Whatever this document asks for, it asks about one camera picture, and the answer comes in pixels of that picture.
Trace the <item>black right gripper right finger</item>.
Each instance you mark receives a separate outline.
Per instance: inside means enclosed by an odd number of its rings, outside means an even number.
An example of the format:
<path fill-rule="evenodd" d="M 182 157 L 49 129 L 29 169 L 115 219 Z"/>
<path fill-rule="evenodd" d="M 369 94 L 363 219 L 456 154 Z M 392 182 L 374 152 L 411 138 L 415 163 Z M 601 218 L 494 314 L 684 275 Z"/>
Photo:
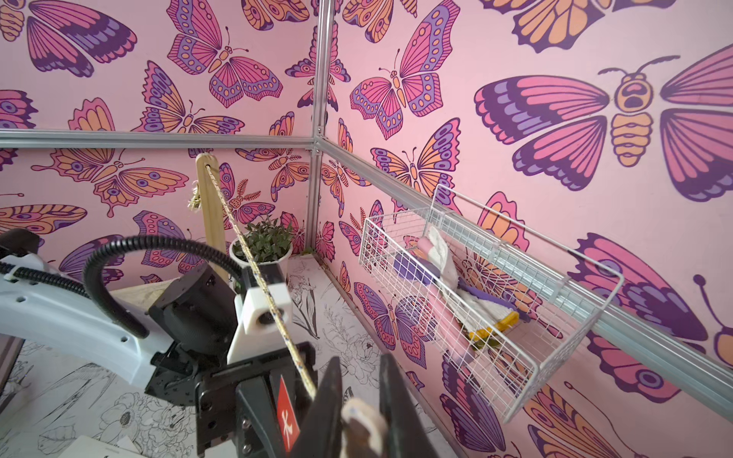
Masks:
<path fill-rule="evenodd" d="M 381 355 L 379 383 L 380 413 L 387 421 L 387 457 L 437 458 L 391 353 Z"/>

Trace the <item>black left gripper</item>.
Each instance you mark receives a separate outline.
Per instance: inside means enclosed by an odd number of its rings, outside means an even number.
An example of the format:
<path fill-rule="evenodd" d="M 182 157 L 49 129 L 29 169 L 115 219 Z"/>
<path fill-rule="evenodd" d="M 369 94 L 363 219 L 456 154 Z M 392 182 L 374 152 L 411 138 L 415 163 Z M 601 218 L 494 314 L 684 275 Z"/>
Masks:
<path fill-rule="evenodd" d="M 174 406 L 193 408 L 197 457 L 230 442 L 237 457 L 286 456 L 276 419 L 280 376 L 284 376 L 297 420 L 311 405 L 305 383 L 287 349 L 225 366 L 221 357 L 171 345 L 157 353 L 145 393 Z"/>

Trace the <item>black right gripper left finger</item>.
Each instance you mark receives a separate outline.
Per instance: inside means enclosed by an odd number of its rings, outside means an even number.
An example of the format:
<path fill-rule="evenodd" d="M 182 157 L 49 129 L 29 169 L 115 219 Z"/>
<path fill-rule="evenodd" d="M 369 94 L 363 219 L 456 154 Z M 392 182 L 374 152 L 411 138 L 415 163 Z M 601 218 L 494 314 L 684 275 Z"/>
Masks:
<path fill-rule="evenodd" d="M 339 357 L 332 357 L 300 429 L 290 458 L 338 458 L 342 448 L 343 384 Z"/>

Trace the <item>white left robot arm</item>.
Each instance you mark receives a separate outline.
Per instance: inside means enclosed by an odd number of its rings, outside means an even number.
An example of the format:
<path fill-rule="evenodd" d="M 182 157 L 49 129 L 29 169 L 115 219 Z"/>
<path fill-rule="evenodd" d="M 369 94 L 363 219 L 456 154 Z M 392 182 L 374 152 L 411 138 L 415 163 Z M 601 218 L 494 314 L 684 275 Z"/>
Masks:
<path fill-rule="evenodd" d="M 1 236 L 1 331 L 68 350 L 195 415 L 198 455 L 230 440 L 242 457 L 284 457 L 286 419 L 310 405 L 309 343 L 286 345 L 292 301 L 274 264 L 243 267 L 201 242 L 114 236 L 92 245 L 79 279 L 51 268 L 28 229 Z M 105 271 L 161 249 L 200 258 L 145 309 L 117 300 Z"/>

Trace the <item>potted green plant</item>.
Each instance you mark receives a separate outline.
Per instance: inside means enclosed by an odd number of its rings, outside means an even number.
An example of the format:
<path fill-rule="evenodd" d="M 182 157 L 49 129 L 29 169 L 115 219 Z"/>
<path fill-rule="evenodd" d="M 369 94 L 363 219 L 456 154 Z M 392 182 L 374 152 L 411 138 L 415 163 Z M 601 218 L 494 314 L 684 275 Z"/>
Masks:
<path fill-rule="evenodd" d="M 253 260 L 258 265 L 277 265 L 287 277 L 288 262 L 293 252 L 293 229 L 266 216 L 236 229 L 244 237 Z"/>

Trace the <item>wooden hanging rack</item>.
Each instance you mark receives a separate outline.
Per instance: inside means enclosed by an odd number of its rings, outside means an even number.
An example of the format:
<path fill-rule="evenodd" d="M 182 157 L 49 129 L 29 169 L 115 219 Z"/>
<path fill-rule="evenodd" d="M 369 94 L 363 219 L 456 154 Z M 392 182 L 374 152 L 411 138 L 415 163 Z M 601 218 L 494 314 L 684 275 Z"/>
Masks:
<path fill-rule="evenodd" d="M 226 252 L 225 230 L 223 224 L 223 205 L 218 191 L 219 162 L 210 153 L 203 153 L 196 158 L 199 208 L 202 212 L 206 243 Z"/>

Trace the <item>aluminium frame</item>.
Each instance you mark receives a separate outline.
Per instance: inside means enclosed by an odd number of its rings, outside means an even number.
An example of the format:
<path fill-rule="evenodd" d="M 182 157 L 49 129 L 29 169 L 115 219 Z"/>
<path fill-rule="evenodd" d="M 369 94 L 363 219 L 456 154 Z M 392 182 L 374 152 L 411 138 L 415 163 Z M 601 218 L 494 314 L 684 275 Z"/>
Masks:
<path fill-rule="evenodd" d="M 732 368 L 732 340 L 674 310 L 695 268 L 732 314 L 728 1 L 5 1 L 1 227 L 76 281 L 103 232 L 181 211 L 198 154 L 236 162 L 267 215 L 511 191 L 538 228 L 625 278 L 618 312 Z"/>

